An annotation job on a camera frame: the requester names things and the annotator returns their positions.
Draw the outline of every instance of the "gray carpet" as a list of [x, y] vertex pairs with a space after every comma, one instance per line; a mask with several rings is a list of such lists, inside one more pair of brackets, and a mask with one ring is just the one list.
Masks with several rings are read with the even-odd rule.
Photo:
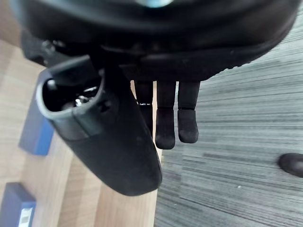
[[163, 151], [155, 226], [303, 227], [303, 179], [276, 165], [303, 153], [302, 39], [301, 11], [273, 51], [201, 83], [199, 141]]

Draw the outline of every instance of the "black rubber fingertip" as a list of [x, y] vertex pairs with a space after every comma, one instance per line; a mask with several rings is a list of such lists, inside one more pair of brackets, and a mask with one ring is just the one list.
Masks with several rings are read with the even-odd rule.
[[183, 143], [196, 143], [199, 130], [195, 110], [178, 110], [178, 134]]
[[176, 143], [174, 110], [158, 109], [156, 119], [156, 146], [160, 149], [173, 149]]

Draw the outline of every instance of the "white label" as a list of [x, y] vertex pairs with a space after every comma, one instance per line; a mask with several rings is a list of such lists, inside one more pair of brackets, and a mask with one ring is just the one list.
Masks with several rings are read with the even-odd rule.
[[33, 208], [22, 209], [18, 227], [28, 227]]

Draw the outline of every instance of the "blue box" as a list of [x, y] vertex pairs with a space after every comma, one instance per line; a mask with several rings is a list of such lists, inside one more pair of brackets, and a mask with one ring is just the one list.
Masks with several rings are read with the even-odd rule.
[[[37, 85], [49, 78], [43, 71], [37, 80]], [[53, 127], [42, 116], [36, 103], [36, 89], [27, 113], [19, 147], [33, 155], [46, 156], [53, 138]]]
[[31, 227], [36, 200], [20, 183], [7, 183], [0, 209], [0, 227]]

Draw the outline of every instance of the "black shoe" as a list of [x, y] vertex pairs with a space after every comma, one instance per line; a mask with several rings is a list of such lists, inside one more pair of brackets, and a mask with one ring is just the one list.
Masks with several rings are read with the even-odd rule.
[[284, 154], [280, 156], [278, 165], [282, 170], [291, 175], [303, 177], [303, 154]]

